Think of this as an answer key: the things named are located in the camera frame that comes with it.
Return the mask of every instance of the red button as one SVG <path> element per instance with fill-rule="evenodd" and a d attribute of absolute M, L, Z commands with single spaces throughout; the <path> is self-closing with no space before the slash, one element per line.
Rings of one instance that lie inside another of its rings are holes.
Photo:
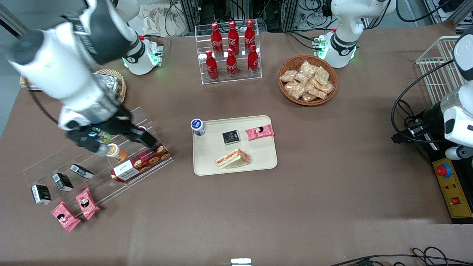
<path fill-rule="evenodd" d="M 448 174 L 448 171 L 447 171 L 447 168 L 443 165 L 439 165 L 435 168 L 435 172 L 441 176 L 441 177 L 444 177 Z"/>

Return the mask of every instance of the small box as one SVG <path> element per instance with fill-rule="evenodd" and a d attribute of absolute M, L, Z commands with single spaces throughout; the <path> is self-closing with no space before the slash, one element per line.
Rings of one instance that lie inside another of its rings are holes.
<path fill-rule="evenodd" d="M 248 265 L 251 266 L 250 258 L 233 258 L 231 260 L 232 266 Z"/>
<path fill-rule="evenodd" d="M 62 173 L 55 173 L 53 175 L 54 182 L 59 190 L 69 192 L 71 191 L 74 186 L 72 185 L 71 181 L 67 177 L 67 175 Z"/>
<path fill-rule="evenodd" d="M 240 136 L 238 135 L 238 130 L 230 131 L 230 132 L 225 132 L 222 134 L 223 135 L 223 143 L 225 145 L 233 144 L 240 142 Z"/>
<path fill-rule="evenodd" d="M 110 175 L 113 180 L 125 183 L 137 178 L 151 167 L 161 164 L 169 157 L 171 157 L 171 154 L 161 143 L 158 143 L 156 151 L 146 149 L 110 170 Z"/>
<path fill-rule="evenodd" d="M 31 187 L 31 192 L 36 204 L 48 205 L 51 202 L 51 194 L 47 186 L 34 185 Z"/>
<path fill-rule="evenodd" d="M 80 175 L 83 178 L 92 179 L 94 177 L 94 174 L 91 171 L 85 169 L 80 165 L 73 164 L 70 166 L 70 169 L 72 172 Z"/>

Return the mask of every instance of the white cloth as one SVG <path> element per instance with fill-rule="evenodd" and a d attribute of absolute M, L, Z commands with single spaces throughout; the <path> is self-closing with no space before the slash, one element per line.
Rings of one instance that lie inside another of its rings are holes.
<path fill-rule="evenodd" d="M 145 35 L 159 35 L 162 37 L 167 37 L 168 32 L 172 37 L 174 37 L 189 32 L 185 22 L 183 21 L 183 19 L 185 19 L 185 15 L 177 10 L 177 8 L 183 10 L 181 4 L 178 3 L 174 5 L 165 18 L 166 13 L 169 10 L 169 6 L 169 3 L 155 3 L 140 6 L 140 13 L 138 14 L 138 17 L 143 20 L 143 32 Z M 165 19 L 167 20 L 167 32 L 164 27 Z"/>

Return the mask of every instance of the red emergency stop button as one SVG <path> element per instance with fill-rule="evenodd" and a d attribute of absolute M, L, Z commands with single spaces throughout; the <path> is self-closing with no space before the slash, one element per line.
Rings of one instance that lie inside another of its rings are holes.
<path fill-rule="evenodd" d="M 450 168 L 448 164 L 445 164 L 445 163 L 442 163 L 441 165 L 437 166 L 435 168 L 435 172 L 439 176 L 445 177 L 445 178 L 449 178 L 452 176 L 452 169 Z"/>

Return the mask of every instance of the wicker basket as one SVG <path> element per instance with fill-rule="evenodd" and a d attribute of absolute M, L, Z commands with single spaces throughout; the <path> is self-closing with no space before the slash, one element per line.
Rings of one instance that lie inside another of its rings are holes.
<path fill-rule="evenodd" d="M 303 100 L 295 99 L 289 93 L 286 91 L 284 88 L 284 82 L 282 82 L 279 77 L 284 74 L 284 72 L 288 70 L 297 70 L 299 71 L 299 67 L 302 65 L 302 62 L 307 60 L 309 63 L 311 63 L 314 66 L 322 66 L 329 74 L 329 81 L 333 85 L 333 90 L 327 95 L 327 98 L 325 99 L 315 99 L 310 102 L 305 102 Z M 281 66 L 281 69 L 279 69 L 279 75 L 278 75 L 278 83 L 279 83 L 279 88 L 281 89 L 282 93 L 286 95 L 286 97 L 300 105 L 304 106 L 316 106 L 325 103 L 326 101 L 330 100 L 335 92 L 337 91 L 338 87 L 338 78 L 337 78 L 337 73 L 335 73 L 335 70 L 329 63 L 325 62 L 324 60 L 314 56 L 314 55 L 309 55 L 309 54 L 300 54 L 296 55 L 294 57 L 291 57 L 287 59 Z"/>
<path fill-rule="evenodd" d="M 123 103 L 123 101 L 125 100 L 125 93 L 126 93 L 126 84 L 125 84 L 125 80 L 123 79 L 123 76 L 118 71 L 115 71 L 112 69 L 101 69 L 96 72 L 116 76 L 120 80 L 122 85 L 118 88 L 118 93 L 120 93 L 120 96 L 118 97 L 118 101 L 120 103 Z"/>

